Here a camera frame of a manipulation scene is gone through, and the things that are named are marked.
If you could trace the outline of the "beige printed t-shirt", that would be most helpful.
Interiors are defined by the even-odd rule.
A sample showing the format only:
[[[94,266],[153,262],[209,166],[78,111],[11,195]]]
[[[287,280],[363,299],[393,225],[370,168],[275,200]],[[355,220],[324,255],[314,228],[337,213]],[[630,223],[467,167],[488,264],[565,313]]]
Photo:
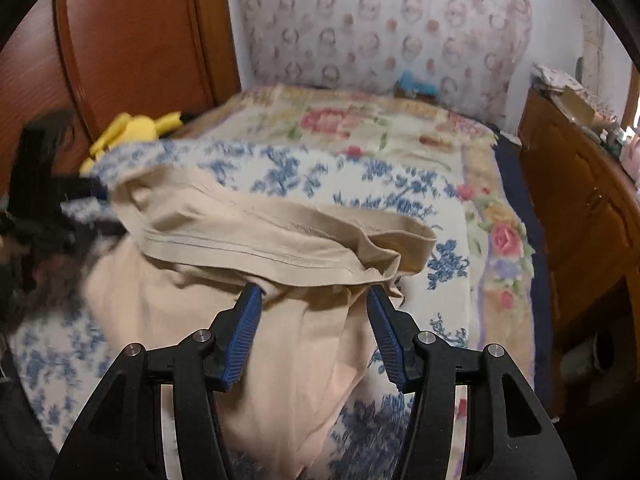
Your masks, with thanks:
[[[320,453],[375,343],[366,293],[420,273],[435,245],[393,212],[244,194],[198,168],[157,166],[111,192],[126,236],[93,267],[86,303],[115,349],[176,344],[262,289],[240,382],[219,400],[224,435],[279,479]]]

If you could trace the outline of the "yellow Pikachu plush toy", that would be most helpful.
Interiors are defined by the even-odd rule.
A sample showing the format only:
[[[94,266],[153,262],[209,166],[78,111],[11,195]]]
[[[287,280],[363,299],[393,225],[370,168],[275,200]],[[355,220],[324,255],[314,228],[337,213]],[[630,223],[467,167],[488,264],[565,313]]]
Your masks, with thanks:
[[[149,116],[118,114],[89,148],[89,157],[81,164],[79,173],[88,174],[96,162],[116,146],[127,143],[155,142],[178,131],[198,114],[172,112],[157,119]]]

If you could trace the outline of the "wooden louvered wardrobe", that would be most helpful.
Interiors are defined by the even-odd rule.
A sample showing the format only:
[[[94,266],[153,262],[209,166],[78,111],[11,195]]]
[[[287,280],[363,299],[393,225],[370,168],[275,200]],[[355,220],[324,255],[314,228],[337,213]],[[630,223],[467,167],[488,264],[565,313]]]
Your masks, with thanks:
[[[119,113],[208,110],[240,89],[228,0],[37,0],[1,49],[1,183],[48,110],[75,114],[65,171]]]

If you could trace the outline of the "wooden side cabinet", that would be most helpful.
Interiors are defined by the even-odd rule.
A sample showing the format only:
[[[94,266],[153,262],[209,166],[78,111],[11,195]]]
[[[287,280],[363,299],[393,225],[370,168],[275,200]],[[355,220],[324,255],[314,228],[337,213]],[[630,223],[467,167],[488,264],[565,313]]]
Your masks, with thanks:
[[[544,229],[550,413],[559,416],[638,382],[639,201],[620,164],[536,89],[529,89],[518,136]]]

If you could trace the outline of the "pink floral blanket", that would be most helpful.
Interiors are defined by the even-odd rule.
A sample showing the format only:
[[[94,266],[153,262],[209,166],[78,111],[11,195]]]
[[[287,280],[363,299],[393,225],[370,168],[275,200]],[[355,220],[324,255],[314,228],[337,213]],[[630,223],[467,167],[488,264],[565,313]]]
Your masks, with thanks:
[[[346,90],[258,87],[189,122],[185,139],[210,136],[291,145],[354,167],[335,203],[393,210],[437,237],[411,292],[416,317],[452,344],[502,344],[527,378],[535,375],[534,248],[506,198],[487,126],[450,110]]]

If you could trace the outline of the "teal item in box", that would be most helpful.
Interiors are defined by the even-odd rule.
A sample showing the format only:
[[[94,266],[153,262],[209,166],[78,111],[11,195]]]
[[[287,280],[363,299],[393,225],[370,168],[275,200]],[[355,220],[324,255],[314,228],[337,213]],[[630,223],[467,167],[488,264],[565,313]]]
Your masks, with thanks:
[[[397,99],[415,100],[430,104],[434,104],[439,100],[439,90],[435,86],[416,78],[408,70],[405,70],[398,78],[398,81],[395,82],[393,95]]]

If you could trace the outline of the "pink kettle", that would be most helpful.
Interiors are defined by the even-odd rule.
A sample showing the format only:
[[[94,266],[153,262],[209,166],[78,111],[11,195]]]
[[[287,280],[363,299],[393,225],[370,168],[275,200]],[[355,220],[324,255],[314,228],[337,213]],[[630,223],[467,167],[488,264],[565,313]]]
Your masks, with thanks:
[[[628,177],[639,185],[640,179],[640,138],[639,131],[632,129],[632,136],[627,136],[620,151],[620,166]]]

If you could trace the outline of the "cardboard box on cabinet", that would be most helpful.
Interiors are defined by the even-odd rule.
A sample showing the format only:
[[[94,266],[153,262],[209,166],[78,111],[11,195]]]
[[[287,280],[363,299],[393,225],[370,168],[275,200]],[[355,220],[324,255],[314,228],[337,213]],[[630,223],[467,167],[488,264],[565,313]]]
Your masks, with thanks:
[[[595,132],[611,127],[616,116],[598,96],[585,88],[565,86],[560,94],[561,110],[573,122]]]

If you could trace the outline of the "folded floral cloth stack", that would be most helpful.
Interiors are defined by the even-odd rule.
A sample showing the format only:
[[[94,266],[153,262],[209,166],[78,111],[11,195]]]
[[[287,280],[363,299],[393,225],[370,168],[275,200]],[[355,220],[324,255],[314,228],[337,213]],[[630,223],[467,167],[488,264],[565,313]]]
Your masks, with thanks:
[[[539,63],[534,63],[532,66],[532,87],[536,90],[556,94],[562,94],[566,89],[579,92],[584,88],[570,74]]]

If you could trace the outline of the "circle patterned sheer curtain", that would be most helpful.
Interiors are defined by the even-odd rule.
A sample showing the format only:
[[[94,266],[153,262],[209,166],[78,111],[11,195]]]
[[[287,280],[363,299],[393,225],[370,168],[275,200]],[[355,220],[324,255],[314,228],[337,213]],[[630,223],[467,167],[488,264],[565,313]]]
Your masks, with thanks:
[[[389,94],[403,74],[444,107],[502,125],[529,0],[240,0],[263,84]]]

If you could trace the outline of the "tied beige curtain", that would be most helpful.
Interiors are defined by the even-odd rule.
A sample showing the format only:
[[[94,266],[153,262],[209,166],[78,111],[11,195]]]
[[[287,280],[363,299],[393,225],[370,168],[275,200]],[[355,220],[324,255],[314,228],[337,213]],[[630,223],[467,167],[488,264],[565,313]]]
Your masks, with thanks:
[[[605,19],[591,0],[582,0],[582,30],[582,84],[598,93],[604,61]]]

